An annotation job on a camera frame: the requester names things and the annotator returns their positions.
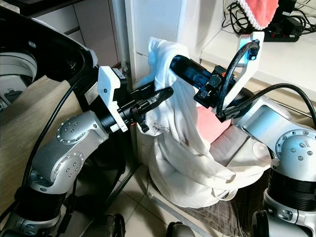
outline pink cloth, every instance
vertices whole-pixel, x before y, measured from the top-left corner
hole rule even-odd
[[[230,120],[221,123],[211,108],[198,107],[197,114],[197,130],[209,143],[215,141],[231,124]]]
[[[269,25],[278,6],[278,0],[238,0],[238,2],[257,30]]]

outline shelf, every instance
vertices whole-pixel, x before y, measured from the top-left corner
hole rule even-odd
[[[228,67],[237,43],[235,34],[221,30],[202,50],[200,58]],[[304,35],[297,42],[265,42],[253,78],[268,84],[296,85],[316,101],[316,33]]]

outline white cloth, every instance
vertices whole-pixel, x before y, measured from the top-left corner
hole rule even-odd
[[[186,47],[150,38],[148,51],[151,72],[136,87],[154,80],[155,90],[167,86],[174,90],[145,117],[150,128],[146,134],[157,136],[149,157],[154,183],[165,198],[183,207],[199,208],[233,198],[238,188],[254,183],[270,167],[270,160],[265,159],[269,153],[256,157],[252,148],[257,142],[250,139],[237,153],[236,161],[233,159],[226,167],[215,161],[210,144],[197,130],[194,88],[169,69],[174,56],[189,57]]]

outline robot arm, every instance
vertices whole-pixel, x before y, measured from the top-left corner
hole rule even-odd
[[[216,66],[210,73],[181,55],[173,58],[170,68],[199,89],[194,99],[206,108],[211,106],[220,121],[233,119],[233,125],[272,151],[269,187],[263,198],[265,210],[254,214],[253,236],[316,237],[316,131],[292,122],[287,110],[265,96],[236,110],[239,104],[254,96],[243,87],[258,69],[263,38],[263,32],[241,36],[239,49],[251,41],[259,49],[243,52],[237,61],[236,55],[227,71]],[[232,74],[234,63],[242,67],[237,78]],[[228,91],[221,101],[225,84]],[[220,103],[224,116],[217,113]]]
[[[85,160],[109,138],[109,134],[138,122],[146,131],[142,115],[173,94],[171,87],[155,92],[149,83],[131,93],[137,97],[119,107],[114,100],[120,81],[110,67],[100,67],[98,91],[110,113],[87,111],[65,120],[56,136],[41,147],[32,162],[28,186],[17,191],[19,201],[0,236],[46,236],[60,219],[60,208]]]

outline black cable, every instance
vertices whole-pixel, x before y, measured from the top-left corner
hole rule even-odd
[[[296,15],[289,16],[289,18],[298,19],[300,21],[300,23],[303,25],[303,29],[301,30],[299,35],[307,35],[307,34],[311,34],[311,33],[316,32],[316,25],[311,24],[308,17],[306,16],[306,14],[302,10],[300,10],[299,8],[295,8],[294,11],[298,11],[303,15],[303,16],[296,16]]]
[[[304,4],[308,4],[311,0],[308,0],[306,3]],[[299,4],[299,3],[298,3]],[[304,5],[302,5],[301,7],[299,7],[298,9],[301,9],[302,7],[304,7]]]
[[[237,12],[234,14],[233,13],[233,9],[235,8],[239,8],[242,13],[243,13],[243,17],[241,18],[238,18],[237,17]],[[225,27],[228,27],[229,25],[232,26],[232,29],[233,31],[236,33],[236,34],[240,34],[240,30],[243,29],[245,30],[246,27],[244,27],[244,25],[248,25],[250,22],[248,20],[248,17],[246,16],[244,10],[242,9],[242,7],[240,7],[240,5],[237,3],[237,2],[232,2],[231,4],[228,5],[227,7],[227,10],[229,12],[229,15],[230,15],[230,23],[228,23],[227,25],[224,25],[225,21],[226,21],[226,15],[225,15],[225,12],[224,12],[224,21],[222,22],[222,28],[225,28]],[[247,22],[245,23],[241,23],[240,20],[246,20]],[[238,31],[236,28],[235,28],[235,25],[237,25],[238,27],[240,27],[240,30]]]
[[[232,29],[233,31],[238,35],[239,32],[235,29],[234,25],[233,25],[233,17],[232,17],[232,4],[230,5],[230,10],[229,10],[230,14],[229,14],[229,17],[231,19],[231,25],[232,25]]]
[[[30,176],[30,172],[32,169],[32,161],[33,158],[40,146],[40,143],[42,142],[43,138],[45,137],[46,133],[48,132],[50,126],[52,125],[54,119],[56,118],[59,110],[61,109],[61,107],[63,106],[63,104],[65,103],[66,99],[68,98],[68,96],[73,92],[74,88],[79,84],[79,82],[82,80],[82,78],[84,78],[84,76],[82,76],[81,78],[79,78],[69,89],[68,91],[65,93],[65,95],[63,96],[63,98],[60,100],[60,102],[58,103],[57,107],[55,108],[53,114],[51,115],[51,117],[49,118],[47,124],[45,125],[44,129],[42,130],[42,132],[40,133],[38,139],[36,140],[31,154],[29,156],[29,159],[27,161],[26,167],[25,167],[25,171],[24,171],[24,175],[23,175],[23,180],[22,180],[22,185],[21,187],[25,187],[27,184],[27,181],[29,179]]]
[[[250,49],[257,49],[259,45],[252,41],[247,44],[245,44],[243,47],[238,50],[238,52],[235,54],[234,58],[232,59],[231,63],[229,64],[227,71],[225,73],[225,77],[223,79],[223,84],[219,92],[219,101],[216,107],[216,114],[220,118],[224,118],[225,114],[223,113],[223,104],[224,99],[227,94],[228,85],[232,78],[232,75],[234,73],[234,70],[238,64],[238,62],[241,60],[241,58],[248,52]]]
[[[287,84],[287,83],[280,83],[280,84],[271,85],[271,86],[263,89],[262,91],[260,91],[256,95],[254,95],[253,97],[247,99],[243,103],[241,103],[237,106],[229,107],[229,108],[225,109],[223,112],[228,117],[230,117],[231,115],[234,115],[234,114],[238,113],[239,111],[245,109],[248,105],[250,105],[252,102],[254,102],[259,97],[263,96],[264,94],[266,94],[272,90],[278,89],[278,88],[289,88],[289,89],[292,89],[295,92],[297,92],[303,98],[305,104],[307,105],[307,107],[311,113],[314,126],[316,126],[316,112],[315,112],[315,109],[314,109],[310,99],[308,98],[308,96],[305,94],[305,92],[303,90],[301,90],[297,86],[292,85],[292,84]]]

